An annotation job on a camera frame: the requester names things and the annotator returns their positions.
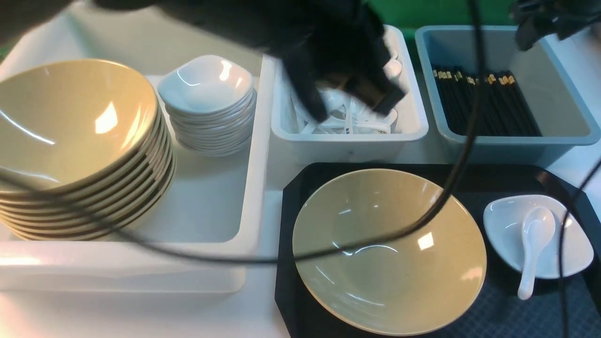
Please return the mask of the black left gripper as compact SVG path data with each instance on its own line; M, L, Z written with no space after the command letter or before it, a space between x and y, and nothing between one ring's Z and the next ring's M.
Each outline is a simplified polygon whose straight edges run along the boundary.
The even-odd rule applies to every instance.
M168 17L280 60L315 122L328 118L319 88L339 89L386 115L406 91L384 67L384 24L361 0L96 0L113 11L156 7Z

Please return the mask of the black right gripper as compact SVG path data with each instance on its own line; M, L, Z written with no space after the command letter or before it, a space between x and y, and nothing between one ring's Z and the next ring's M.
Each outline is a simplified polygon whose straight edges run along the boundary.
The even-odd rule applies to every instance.
M530 50L549 35L565 40L601 21L599 0L514 0L509 17L517 24L515 43Z

